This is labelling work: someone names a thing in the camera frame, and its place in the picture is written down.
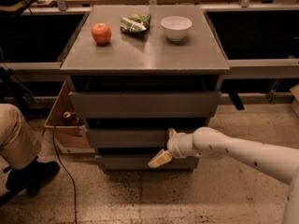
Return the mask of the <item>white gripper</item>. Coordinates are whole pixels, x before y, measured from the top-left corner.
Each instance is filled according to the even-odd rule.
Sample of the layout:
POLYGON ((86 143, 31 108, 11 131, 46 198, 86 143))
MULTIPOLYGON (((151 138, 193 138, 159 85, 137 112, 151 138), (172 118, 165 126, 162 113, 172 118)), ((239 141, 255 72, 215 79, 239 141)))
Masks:
POLYGON ((170 128, 168 129, 168 136, 167 150, 161 149, 149 161, 149 168, 158 168, 165 165, 173 157, 176 159, 185 159, 194 156, 195 149, 193 148, 193 135, 191 133, 177 133, 175 129, 170 128))

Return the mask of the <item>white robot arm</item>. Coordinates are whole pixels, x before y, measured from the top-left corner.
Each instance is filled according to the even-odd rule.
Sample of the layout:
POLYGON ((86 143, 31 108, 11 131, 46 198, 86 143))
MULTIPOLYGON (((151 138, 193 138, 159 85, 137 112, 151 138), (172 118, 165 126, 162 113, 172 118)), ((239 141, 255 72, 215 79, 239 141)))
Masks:
POLYGON ((166 149, 161 149, 148 166, 158 168, 173 158, 219 158, 228 156, 289 185, 282 224, 299 224, 299 150, 233 138, 213 128, 193 133, 169 130, 166 149))

